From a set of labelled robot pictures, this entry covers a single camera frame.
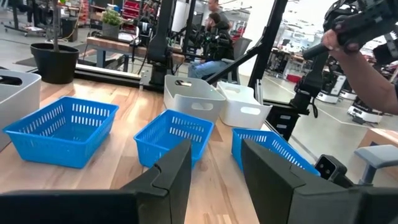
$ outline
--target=gray stool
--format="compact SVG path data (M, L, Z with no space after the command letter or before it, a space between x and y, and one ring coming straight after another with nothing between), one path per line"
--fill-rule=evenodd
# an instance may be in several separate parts
M359 181L361 185L373 185L376 170L398 166L398 148L392 145L362 147L354 153L366 162L365 171Z

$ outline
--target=table leg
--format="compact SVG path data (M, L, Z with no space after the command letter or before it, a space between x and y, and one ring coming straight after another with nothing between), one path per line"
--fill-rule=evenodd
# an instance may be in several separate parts
M124 55L123 71L128 72L129 70L129 56Z
M105 68L106 51L97 49L97 67Z

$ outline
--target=potted plant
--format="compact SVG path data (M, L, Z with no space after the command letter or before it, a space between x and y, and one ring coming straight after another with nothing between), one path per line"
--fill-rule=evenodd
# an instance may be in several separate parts
M65 45L58 45L58 32L60 15L58 0L52 0L53 4L53 34L51 44L37 43L30 45L30 51L35 58L39 75L43 82L52 84L67 84L73 81L76 63L79 58L79 50Z
M102 35L117 39L121 24L122 18L119 13L113 9L107 9L102 15Z

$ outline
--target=man's hand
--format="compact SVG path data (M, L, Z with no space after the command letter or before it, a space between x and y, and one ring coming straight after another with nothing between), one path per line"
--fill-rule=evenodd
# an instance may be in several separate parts
M336 59L347 56L344 53L343 46L341 46L337 41L338 31L341 27L339 25L336 26L336 32L334 30L328 30L322 37L322 43L325 47L327 47L330 51L329 54ZM349 50L358 51L358 44L349 44Z

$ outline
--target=wooden table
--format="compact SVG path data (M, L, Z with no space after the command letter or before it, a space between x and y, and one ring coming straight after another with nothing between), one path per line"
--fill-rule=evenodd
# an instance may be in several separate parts
M128 56L132 55L132 47L129 44L116 42L112 40L105 40L97 37L87 37L87 44L96 49L97 52L97 67L104 68L106 52L115 52L126 55L124 61L124 71L127 72ZM181 52L182 49L179 45L173 47L173 51ZM134 54L138 57L145 57L147 49L145 47L137 47ZM181 64L185 61L184 55L173 54L174 64Z
M84 169L23 161L12 144L0 153L0 192L20 189L118 189L142 174L133 136L163 109L163 95L75 80L42 83L41 106L61 96L120 106L113 128ZM192 172L186 224L258 223L243 173L231 155L231 128L218 121Z

